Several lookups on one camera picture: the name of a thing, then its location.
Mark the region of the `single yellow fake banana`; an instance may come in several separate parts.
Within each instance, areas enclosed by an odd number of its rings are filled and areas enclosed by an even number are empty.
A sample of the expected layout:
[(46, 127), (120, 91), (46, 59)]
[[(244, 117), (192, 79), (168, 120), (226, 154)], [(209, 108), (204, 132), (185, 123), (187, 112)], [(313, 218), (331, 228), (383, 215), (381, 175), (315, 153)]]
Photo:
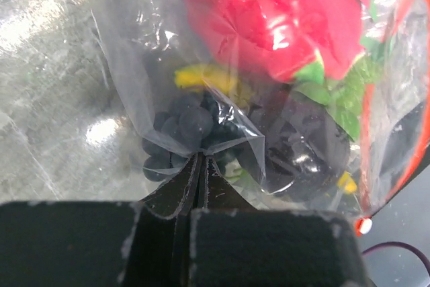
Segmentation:
[(240, 108), (244, 108), (253, 96), (249, 84), (241, 81), (236, 73), (213, 64), (198, 63), (177, 69), (174, 72), (174, 83), (180, 89), (191, 91), (215, 89)]

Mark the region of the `red fake apple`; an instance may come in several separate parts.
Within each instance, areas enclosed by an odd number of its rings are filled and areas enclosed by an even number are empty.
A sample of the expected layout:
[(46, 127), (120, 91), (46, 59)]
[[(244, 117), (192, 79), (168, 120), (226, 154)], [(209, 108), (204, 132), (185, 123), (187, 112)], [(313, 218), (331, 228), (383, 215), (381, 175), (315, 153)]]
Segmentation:
[(212, 58), (281, 83), (340, 80), (364, 49), (370, 0), (183, 0)]

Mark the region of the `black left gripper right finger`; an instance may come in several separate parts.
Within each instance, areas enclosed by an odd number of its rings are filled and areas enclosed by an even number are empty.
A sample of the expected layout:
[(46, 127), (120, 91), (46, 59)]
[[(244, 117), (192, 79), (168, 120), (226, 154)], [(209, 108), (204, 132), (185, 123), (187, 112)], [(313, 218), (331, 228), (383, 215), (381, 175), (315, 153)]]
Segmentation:
[(355, 233), (333, 212), (258, 210), (204, 161), (191, 212), (190, 286), (369, 286)]

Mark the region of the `dark fake grapes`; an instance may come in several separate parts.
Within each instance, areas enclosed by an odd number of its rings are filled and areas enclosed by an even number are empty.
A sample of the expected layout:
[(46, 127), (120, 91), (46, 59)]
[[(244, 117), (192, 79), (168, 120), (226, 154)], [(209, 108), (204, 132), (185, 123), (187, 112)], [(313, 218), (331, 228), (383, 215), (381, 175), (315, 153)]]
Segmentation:
[[(231, 105), (220, 101), (207, 90), (180, 95), (167, 112), (157, 112), (154, 129), (187, 148), (191, 154), (245, 137)], [(145, 177), (161, 182), (170, 177), (167, 169), (181, 169), (187, 156), (143, 138), (142, 149), (148, 154), (142, 166)]]

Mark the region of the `dark round fake fruit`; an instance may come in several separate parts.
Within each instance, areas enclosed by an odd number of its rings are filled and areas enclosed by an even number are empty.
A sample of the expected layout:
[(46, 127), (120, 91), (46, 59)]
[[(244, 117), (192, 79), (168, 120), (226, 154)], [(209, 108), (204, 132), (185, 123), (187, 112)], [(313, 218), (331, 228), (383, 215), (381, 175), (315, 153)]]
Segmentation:
[(344, 173), (349, 136), (323, 105), (301, 93), (279, 91), (253, 104), (248, 117), (265, 137), (262, 186), (268, 194), (309, 201)]

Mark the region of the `clear zip top bag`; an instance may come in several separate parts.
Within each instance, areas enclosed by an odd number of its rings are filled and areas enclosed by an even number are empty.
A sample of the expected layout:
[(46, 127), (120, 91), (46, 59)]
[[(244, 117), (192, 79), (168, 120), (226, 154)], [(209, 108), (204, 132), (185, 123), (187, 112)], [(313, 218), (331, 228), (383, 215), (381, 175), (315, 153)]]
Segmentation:
[(153, 183), (210, 156), (257, 208), (361, 229), (429, 142), (429, 0), (93, 0)]

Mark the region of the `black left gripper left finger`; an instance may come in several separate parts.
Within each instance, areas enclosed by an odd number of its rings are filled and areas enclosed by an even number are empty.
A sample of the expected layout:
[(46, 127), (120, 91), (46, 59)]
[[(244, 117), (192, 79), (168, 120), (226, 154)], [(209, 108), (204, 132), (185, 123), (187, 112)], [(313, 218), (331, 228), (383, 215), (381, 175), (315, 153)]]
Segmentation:
[(182, 286), (203, 157), (137, 202), (1, 205), (2, 286)]

